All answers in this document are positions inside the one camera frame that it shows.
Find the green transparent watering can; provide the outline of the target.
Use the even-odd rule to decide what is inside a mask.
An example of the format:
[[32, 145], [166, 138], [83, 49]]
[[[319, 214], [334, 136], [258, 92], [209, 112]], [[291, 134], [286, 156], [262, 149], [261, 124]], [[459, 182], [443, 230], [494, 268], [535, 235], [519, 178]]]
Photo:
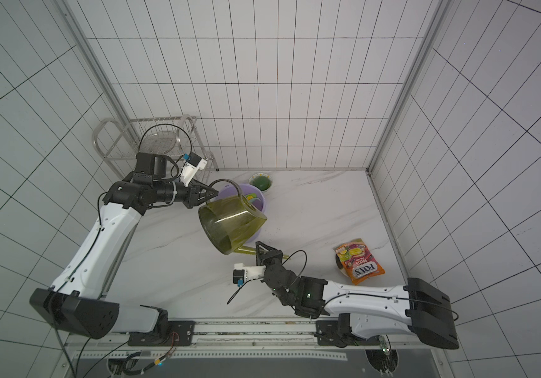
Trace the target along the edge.
[[256, 249], [248, 246], [247, 242], [266, 223], [267, 216], [246, 199], [234, 181], [217, 179], [210, 183], [210, 187], [220, 182], [232, 185], [237, 193], [220, 200], [207, 200], [198, 210], [201, 226], [213, 246], [223, 255], [256, 255]]

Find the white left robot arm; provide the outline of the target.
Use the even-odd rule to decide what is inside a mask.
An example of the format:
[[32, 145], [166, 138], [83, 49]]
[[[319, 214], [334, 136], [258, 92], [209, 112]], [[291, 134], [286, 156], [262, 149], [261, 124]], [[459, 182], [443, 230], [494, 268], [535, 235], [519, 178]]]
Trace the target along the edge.
[[135, 169], [103, 193], [97, 220], [67, 268], [47, 289], [37, 289], [31, 306], [55, 330], [94, 340], [125, 333], [166, 342], [170, 322], [165, 310], [151, 306], [122, 306], [106, 296], [145, 213], [181, 203], [198, 207], [218, 192], [196, 180], [207, 160], [192, 153], [177, 176], [167, 177], [166, 155], [139, 153]]

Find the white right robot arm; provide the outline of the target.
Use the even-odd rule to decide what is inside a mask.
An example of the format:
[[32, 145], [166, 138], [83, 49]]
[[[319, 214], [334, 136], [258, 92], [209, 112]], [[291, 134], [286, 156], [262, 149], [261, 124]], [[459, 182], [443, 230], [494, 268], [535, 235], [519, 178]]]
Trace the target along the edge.
[[[267, 220], [245, 197], [208, 201], [198, 209], [202, 228], [217, 250], [238, 252]], [[345, 320], [346, 332], [368, 340], [379, 335], [415, 335], [421, 343], [445, 350], [459, 349], [455, 313], [442, 291], [418, 278], [385, 288], [337, 283], [296, 274], [285, 267], [281, 250], [257, 242], [254, 266], [237, 264], [233, 282], [243, 288], [262, 282], [283, 306], [298, 317], [330, 316]]]

